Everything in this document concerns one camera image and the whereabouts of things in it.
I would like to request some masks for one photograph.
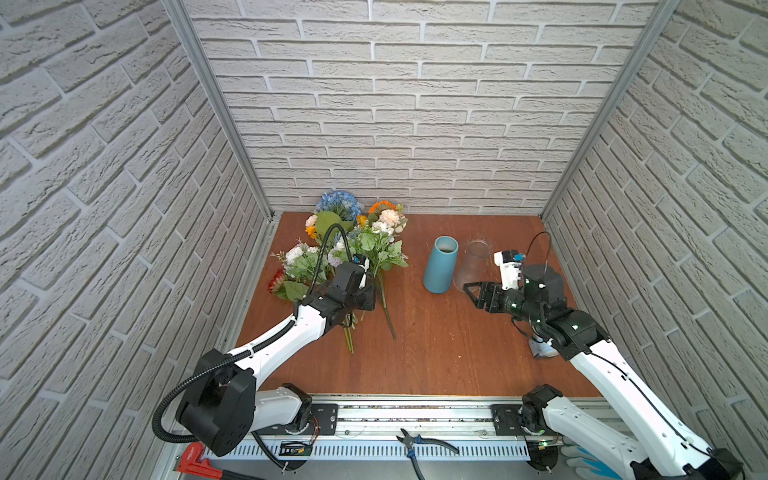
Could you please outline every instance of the blue hydrangea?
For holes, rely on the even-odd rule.
[[[329,210],[341,217],[342,220],[355,221],[360,215],[360,204],[350,192],[336,190],[323,194],[323,198],[315,206],[317,211]]]

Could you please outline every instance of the flower bouquet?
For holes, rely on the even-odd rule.
[[[361,253],[369,259],[368,271],[379,291],[393,339],[396,335],[386,307],[383,273],[394,265],[408,266],[408,257],[402,252],[402,240],[396,239],[408,223],[402,209],[402,205],[393,205],[382,200],[373,204],[367,215],[363,215],[362,206],[352,194],[334,191],[323,194],[323,198],[316,205],[315,213],[305,223],[307,235],[318,243],[323,241],[331,225],[339,223],[348,232],[346,236],[350,252]],[[280,298],[301,299],[309,289],[308,283],[312,281],[319,250],[328,252],[327,255],[323,254],[321,260],[319,280],[324,281],[333,275],[334,269],[347,260],[344,242],[339,237],[337,234],[325,249],[322,249],[322,246],[310,247],[306,243],[299,243],[287,253],[274,254],[283,264],[283,268],[278,270],[270,283],[270,291]],[[361,320],[362,316],[353,314],[349,324],[344,326],[347,349],[352,353],[355,351],[352,330]]]

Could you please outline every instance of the red flower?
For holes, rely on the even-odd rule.
[[[288,276],[285,271],[282,268],[277,269],[275,276],[266,288],[272,293],[277,293],[277,290],[280,290],[280,287],[283,286],[283,282],[286,281],[286,278],[288,278]]]

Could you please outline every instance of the blue vase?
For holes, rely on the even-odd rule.
[[[451,288],[453,270],[456,268],[458,242],[453,237],[437,237],[427,270],[424,272],[424,286],[432,293],[445,293]]]

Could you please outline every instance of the clear glass cylinder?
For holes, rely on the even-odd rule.
[[[459,259],[460,264],[453,276],[453,286],[464,291],[465,283],[483,281],[485,266],[493,255],[491,246],[483,240],[473,240]]]

